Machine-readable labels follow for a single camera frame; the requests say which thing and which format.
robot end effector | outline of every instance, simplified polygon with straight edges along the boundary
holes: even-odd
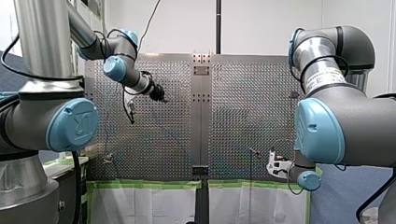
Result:
[[[152,75],[147,71],[134,68],[137,58],[137,35],[131,31],[116,30],[120,34],[115,38],[96,40],[87,48],[78,49],[79,55],[86,60],[106,59],[104,74],[119,82],[133,95],[146,94],[154,101],[165,102],[163,87],[155,84]]]
[[[106,76],[130,88],[133,95],[146,94],[154,101],[162,101],[163,87],[155,84],[149,72],[138,71],[134,68],[138,53],[138,37],[134,32],[114,29],[100,39],[90,26],[67,3],[70,33],[78,45],[78,54],[85,60],[104,59],[103,71]],[[119,32],[116,37],[109,37],[113,32]]]

perforated metal panel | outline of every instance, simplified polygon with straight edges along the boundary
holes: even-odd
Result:
[[[301,96],[291,95],[299,89],[287,57],[212,58],[211,178],[271,178],[265,169],[268,151],[278,139],[294,140],[294,109]],[[293,158],[292,142],[279,140],[274,147]],[[250,160],[250,148],[262,157]]]
[[[86,66],[87,96],[101,115],[90,179],[191,179],[192,164],[205,165],[207,154],[211,178],[250,178],[250,148],[262,153],[253,157],[252,178],[271,179],[268,150],[276,140],[294,139],[301,99],[291,97],[300,88],[286,57],[213,55],[202,65],[209,74],[201,75],[194,74],[201,69],[196,59],[139,56],[137,68],[154,75],[170,102],[139,96],[134,125],[122,110],[120,85],[102,75],[102,63]],[[278,141],[275,150],[292,158],[292,145]]]
[[[87,66],[101,117],[89,179],[191,179],[191,62],[191,55],[139,56],[136,68],[150,71],[169,102],[135,98],[134,125],[122,109],[120,84],[102,74],[102,63]]]

